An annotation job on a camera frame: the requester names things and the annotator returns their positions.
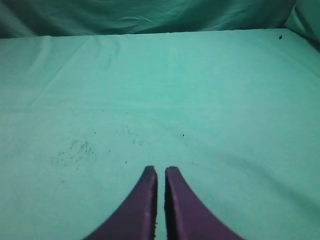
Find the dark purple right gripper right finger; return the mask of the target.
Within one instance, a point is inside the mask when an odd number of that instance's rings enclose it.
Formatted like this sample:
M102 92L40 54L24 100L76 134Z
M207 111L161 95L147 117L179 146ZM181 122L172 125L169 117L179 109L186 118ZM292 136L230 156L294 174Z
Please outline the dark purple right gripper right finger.
M241 240L197 197L176 166L165 170L165 225L168 240Z

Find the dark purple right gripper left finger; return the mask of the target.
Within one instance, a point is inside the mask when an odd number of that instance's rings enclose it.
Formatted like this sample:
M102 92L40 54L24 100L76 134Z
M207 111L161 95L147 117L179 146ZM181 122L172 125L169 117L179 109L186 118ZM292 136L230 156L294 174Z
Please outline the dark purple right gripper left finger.
M156 233L158 175L146 166L132 191L87 240L153 240Z

